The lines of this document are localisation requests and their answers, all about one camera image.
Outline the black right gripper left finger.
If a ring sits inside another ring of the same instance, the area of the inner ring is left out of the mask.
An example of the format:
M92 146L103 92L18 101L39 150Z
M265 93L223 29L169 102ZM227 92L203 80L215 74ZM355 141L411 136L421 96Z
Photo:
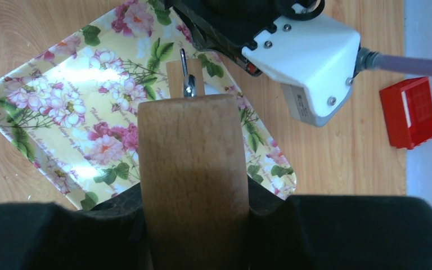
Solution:
M141 186L89 210L53 202L0 204L0 269L137 269Z

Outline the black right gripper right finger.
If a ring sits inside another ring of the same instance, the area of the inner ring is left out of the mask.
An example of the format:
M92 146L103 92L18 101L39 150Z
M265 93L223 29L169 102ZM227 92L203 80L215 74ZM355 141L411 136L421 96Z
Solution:
M432 207L407 196L291 195L250 179L251 269L432 269Z

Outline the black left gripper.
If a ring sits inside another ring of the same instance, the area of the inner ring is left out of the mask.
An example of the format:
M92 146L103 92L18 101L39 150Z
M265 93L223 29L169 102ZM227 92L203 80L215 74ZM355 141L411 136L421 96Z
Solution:
M231 59L248 74L257 77L262 71L242 54L247 47L260 48L256 37L263 31L273 34L291 30L289 22L276 25L279 18L308 21L319 16L324 1L192 1L166 0L162 8L173 9L189 28L193 45L200 51L218 52Z

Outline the floral yellow tray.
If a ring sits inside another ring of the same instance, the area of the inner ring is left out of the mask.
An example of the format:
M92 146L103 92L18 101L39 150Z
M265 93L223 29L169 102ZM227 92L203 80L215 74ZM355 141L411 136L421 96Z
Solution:
M236 97L247 173L285 199L296 175L214 52L155 1L128 1L0 79L0 132L78 209L136 185L138 105L170 97L166 64L201 61L204 83Z

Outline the red toy block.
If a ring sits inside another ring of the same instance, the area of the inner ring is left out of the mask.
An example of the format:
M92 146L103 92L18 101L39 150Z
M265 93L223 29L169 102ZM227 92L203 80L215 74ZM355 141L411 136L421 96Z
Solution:
M389 143L413 150L432 139L432 96L427 76L405 79L379 91Z

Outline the wooden rolling pin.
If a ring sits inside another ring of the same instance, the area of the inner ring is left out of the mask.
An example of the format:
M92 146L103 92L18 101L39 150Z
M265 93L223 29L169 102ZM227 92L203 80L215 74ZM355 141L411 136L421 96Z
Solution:
M155 269L248 269L248 179L231 94L206 94L201 62L166 64L170 98L138 107L143 210Z

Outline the white dough ball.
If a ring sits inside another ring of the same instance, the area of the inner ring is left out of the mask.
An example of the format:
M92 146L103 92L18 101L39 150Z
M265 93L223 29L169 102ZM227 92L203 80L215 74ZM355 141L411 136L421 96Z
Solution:
M213 87L212 85L207 84L207 83L204 84L204 90L205 90L206 95L219 95L219 94L221 94L221 92L218 89L216 89L215 87Z

